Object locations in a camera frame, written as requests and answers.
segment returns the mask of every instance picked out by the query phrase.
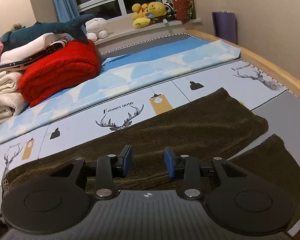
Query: black circular disc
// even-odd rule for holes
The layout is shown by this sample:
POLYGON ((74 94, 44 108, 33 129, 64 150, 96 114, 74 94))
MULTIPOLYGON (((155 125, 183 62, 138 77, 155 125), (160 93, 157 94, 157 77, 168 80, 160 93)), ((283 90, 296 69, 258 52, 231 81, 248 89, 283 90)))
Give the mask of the black circular disc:
POLYGON ((262 180, 219 186, 208 196, 207 208, 221 226, 252 236, 282 230, 294 213, 291 197, 262 180))
POLYGON ((88 195, 67 178, 47 176, 23 184, 2 201, 2 215, 18 230, 51 234, 70 228, 87 214, 88 195))

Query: white pillow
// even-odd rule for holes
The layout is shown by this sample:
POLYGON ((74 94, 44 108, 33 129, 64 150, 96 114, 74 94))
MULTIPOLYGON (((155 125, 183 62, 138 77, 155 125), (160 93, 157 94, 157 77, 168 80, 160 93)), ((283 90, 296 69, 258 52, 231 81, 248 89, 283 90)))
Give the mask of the white pillow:
POLYGON ((30 57, 33 54, 41 50, 44 50, 51 43, 65 36, 67 36, 66 33, 63 34, 45 33, 44 35, 41 35, 39 38, 36 38, 35 40, 29 42, 26 45, 2 53, 0 65, 13 63, 25 59, 27 57, 30 57))

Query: bed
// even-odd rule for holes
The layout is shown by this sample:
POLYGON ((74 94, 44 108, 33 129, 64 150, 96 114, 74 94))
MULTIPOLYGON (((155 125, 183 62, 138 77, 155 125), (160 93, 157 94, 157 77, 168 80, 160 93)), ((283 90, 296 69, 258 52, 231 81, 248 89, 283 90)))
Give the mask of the bed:
MULTIPOLYGON (((118 48, 99 59, 103 71, 97 79, 61 91, 0 126, 0 199, 3 174, 221 88, 268 123, 266 132, 229 159, 276 134, 300 168, 300 81, 266 59, 196 30, 118 48)), ((300 215, 289 234, 300 239, 300 215)))

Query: purple rolled mat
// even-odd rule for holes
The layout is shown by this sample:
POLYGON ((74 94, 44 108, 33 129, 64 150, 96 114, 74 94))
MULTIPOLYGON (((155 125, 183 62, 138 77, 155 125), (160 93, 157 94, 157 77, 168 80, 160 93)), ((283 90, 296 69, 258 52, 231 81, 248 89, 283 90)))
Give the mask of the purple rolled mat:
POLYGON ((214 35, 237 44, 237 21, 233 12, 212 12, 214 35))

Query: red blanket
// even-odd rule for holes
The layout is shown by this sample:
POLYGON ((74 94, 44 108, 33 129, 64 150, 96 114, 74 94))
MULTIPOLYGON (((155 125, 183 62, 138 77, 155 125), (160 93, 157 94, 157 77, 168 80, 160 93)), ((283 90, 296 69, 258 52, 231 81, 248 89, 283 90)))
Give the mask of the red blanket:
POLYGON ((100 73, 95 45, 71 41, 31 64, 20 79, 23 98, 33 107, 62 89, 74 87, 100 73))

